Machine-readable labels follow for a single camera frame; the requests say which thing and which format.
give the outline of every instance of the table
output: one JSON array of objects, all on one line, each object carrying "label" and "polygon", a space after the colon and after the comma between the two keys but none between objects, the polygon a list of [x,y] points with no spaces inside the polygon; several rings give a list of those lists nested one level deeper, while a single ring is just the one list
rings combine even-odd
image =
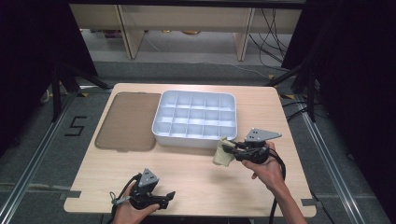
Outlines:
[{"label": "table", "polygon": [[[239,161],[229,167],[212,163],[215,149],[165,147],[158,144],[151,151],[120,152],[100,149],[94,140],[106,113],[118,92],[153,92],[167,90],[228,92],[236,99],[238,135],[244,137],[253,127],[282,133],[274,139],[277,151],[286,163],[286,183],[305,217],[316,213],[315,206],[303,206],[302,199],[311,199],[304,171],[297,154],[277,92],[271,87],[117,84],[111,93],[103,115],[93,134],[85,158],[71,191],[81,191],[78,198],[67,198],[64,209],[71,213],[110,213],[109,192],[117,195],[137,173],[149,168],[160,181],[155,195],[176,192],[165,210],[154,216],[214,216],[268,217],[273,202],[272,193]],[[276,216],[282,216],[276,209]]]}]

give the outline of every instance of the forearm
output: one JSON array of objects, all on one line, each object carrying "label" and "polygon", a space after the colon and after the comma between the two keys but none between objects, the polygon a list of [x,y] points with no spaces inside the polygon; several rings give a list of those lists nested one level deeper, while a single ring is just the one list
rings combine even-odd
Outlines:
[{"label": "forearm", "polygon": [[283,217],[286,219],[287,223],[306,223],[300,208],[291,197],[290,191],[285,184],[280,185],[278,188],[272,190],[272,192],[274,193],[276,201],[279,204]]}]

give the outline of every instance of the compartment organizer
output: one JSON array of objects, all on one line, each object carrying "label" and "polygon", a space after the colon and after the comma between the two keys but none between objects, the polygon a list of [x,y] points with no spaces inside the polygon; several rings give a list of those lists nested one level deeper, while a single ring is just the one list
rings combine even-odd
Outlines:
[{"label": "compartment organizer", "polygon": [[157,142],[166,146],[217,148],[237,134],[236,102],[229,93],[165,91],[152,124]]}]

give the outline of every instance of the person's right hand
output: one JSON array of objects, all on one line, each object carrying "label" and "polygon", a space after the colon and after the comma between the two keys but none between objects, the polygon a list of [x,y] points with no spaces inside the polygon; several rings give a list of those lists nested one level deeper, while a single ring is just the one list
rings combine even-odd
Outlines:
[{"label": "person's right hand", "polygon": [[[276,154],[275,144],[268,141],[266,143],[272,149],[271,153]],[[258,177],[271,191],[285,184],[280,165],[274,157],[268,157],[268,160],[263,164],[256,164],[251,161],[242,161],[242,164],[254,172],[252,179]]]}]

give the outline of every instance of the person's left hand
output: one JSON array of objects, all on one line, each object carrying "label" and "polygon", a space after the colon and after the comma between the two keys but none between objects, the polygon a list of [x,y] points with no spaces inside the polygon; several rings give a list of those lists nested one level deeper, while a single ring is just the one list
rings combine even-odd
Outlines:
[{"label": "person's left hand", "polygon": [[[134,185],[134,183],[132,183],[130,186],[128,186],[128,189],[125,190],[123,197],[129,196],[129,192],[131,192],[131,188]],[[143,221],[143,219],[146,216],[157,211],[159,208],[160,208],[160,205],[156,203],[156,204],[152,204],[152,205],[148,206],[147,208],[137,210],[127,200],[124,203],[122,203],[121,205],[119,205],[119,208],[117,209],[113,223],[114,224],[138,224],[141,221]]]}]

